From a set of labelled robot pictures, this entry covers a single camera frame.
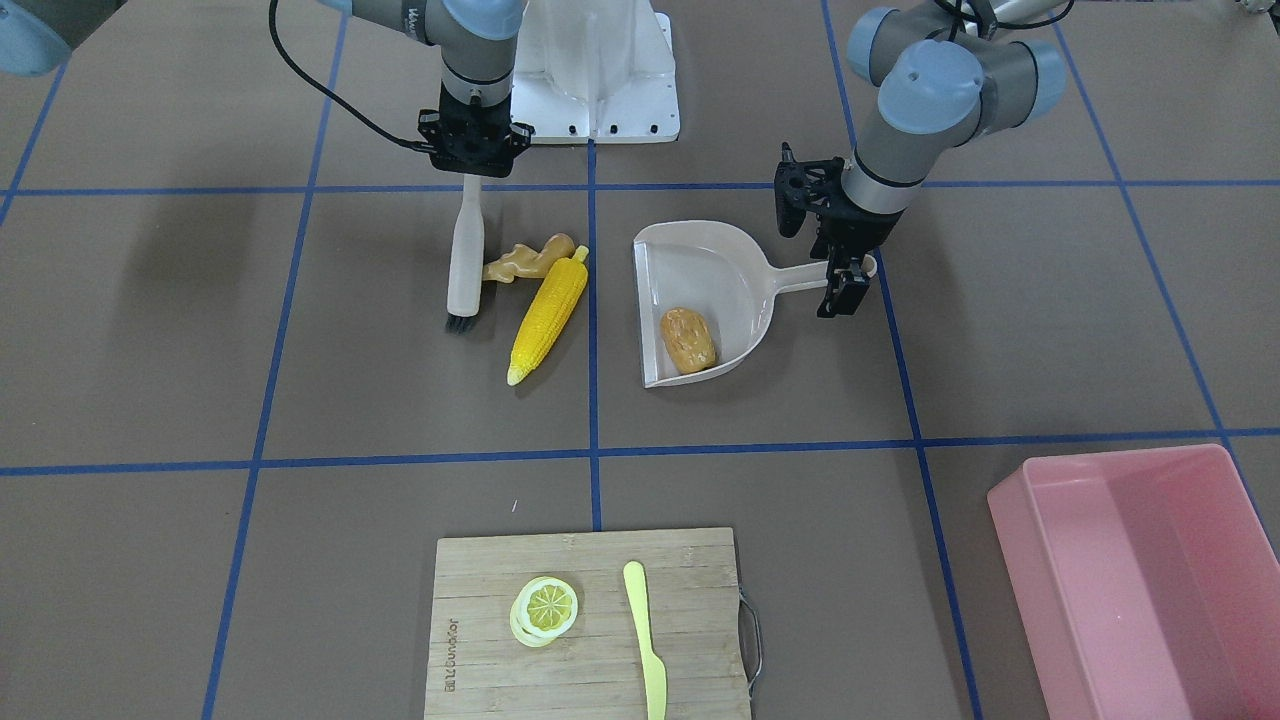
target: light blue joint cap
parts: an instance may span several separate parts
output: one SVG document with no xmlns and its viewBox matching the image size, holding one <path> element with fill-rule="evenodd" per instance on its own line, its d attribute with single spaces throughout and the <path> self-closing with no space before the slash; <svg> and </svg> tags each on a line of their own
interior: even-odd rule
<svg viewBox="0 0 1280 720">
<path fill-rule="evenodd" d="M 0 0 L 0 70 L 36 77 L 61 65 L 72 47 L 40 18 Z"/>
<path fill-rule="evenodd" d="M 1062 54 L 1052 44 L 1043 40 L 1023 40 L 1023 45 L 1032 51 L 1036 58 L 1036 102 L 1028 120 L 1048 113 L 1062 99 L 1066 92 L 1066 64 L 1062 63 Z"/>
<path fill-rule="evenodd" d="M 922 40 L 902 51 L 876 104 L 884 122 L 911 135 L 951 129 L 982 95 L 982 63 L 955 42 Z"/>
<path fill-rule="evenodd" d="M 511 40 L 525 14 L 521 0 L 444 0 L 444 9 L 472 35 L 485 40 Z"/>
<path fill-rule="evenodd" d="M 351 0 L 319 0 L 321 5 L 329 5 L 339 13 L 351 14 Z"/>
<path fill-rule="evenodd" d="M 849 60 L 849 67 L 854 68 L 858 77 L 867 82 L 872 82 L 872 45 L 876 44 L 876 33 L 879 32 L 884 18 L 896 12 L 893 8 L 876 8 L 859 18 L 854 32 L 849 33 L 845 59 Z"/>
</svg>

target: cutting board handle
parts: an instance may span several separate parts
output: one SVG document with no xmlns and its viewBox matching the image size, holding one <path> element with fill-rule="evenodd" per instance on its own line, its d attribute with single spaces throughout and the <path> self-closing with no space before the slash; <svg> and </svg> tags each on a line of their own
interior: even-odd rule
<svg viewBox="0 0 1280 720">
<path fill-rule="evenodd" d="M 737 585 L 737 602 L 744 610 L 746 610 L 748 619 L 750 620 L 751 641 L 754 641 L 755 643 L 754 673 L 748 670 L 745 661 L 748 653 L 745 648 L 742 650 L 742 657 L 744 657 L 742 670 L 746 673 L 746 694 L 750 696 L 750 698 L 754 701 L 755 683 L 759 682 L 760 675 L 764 674 L 764 635 L 760 633 L 760 615 L 759 612 L 755 611 L 755 606 L 751 605 L 751 601 L 748 600 L 746 591 L 742 589 L 742 585 Z"/>
</svg>

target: ginger root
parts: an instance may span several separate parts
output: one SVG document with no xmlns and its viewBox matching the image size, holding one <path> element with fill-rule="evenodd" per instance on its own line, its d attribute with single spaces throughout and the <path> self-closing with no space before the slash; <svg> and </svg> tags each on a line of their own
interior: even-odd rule
<svg viewBox="0 0 1280 720">
<path fill-rule="evenodd" d="M 511 252 L 484 266 L 484 279 L 509 283 L 516 278 L 545 278 L 552 263 L 572 254 L 573 238 L 562 232 L 548 238 L 541 252 L 517 242 Z"/>
</svg>

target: knife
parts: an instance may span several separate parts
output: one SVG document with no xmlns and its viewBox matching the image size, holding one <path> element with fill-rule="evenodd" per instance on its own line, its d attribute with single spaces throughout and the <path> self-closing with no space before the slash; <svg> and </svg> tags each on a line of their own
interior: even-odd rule
<svg viewBox="0 0 1280 720">
<path fill-rule="evenodd" d="M 635 560 L 627 562 L 622 568 L 622 580 L 627 585 L 627 603 L 631 605 L 631 619 L 640 641 L 640 666 L 644 669 L 649 720 L 667 720 L 667 666 L 653 652 L 653 637 L 649 634 L 649 583 L 644 577 L 644 565 Z"/>
</svg>

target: metal handle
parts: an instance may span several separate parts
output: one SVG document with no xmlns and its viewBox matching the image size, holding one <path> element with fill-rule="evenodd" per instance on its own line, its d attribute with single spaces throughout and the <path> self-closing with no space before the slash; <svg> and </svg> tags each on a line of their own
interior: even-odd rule
<svg viewBox="0 0 1280 720">
<path fill-rule="evenodd" d="M 746 680 L 746 694 L 754 701 L 755 700 L 755 683 L 759 682 L 760 675 L 764 674 L 764 637 L 760 634 L 760 615 L 755 611 L 755 606 L 751 601 L 746 598 L 746 591 L 742 585 L 737 587 L 737 602 L 740 606 L 745 607 L 748 614 L 751 616 L 751 634 L 755 639 L 755 673 L 753 673 Z"/>
</svg>

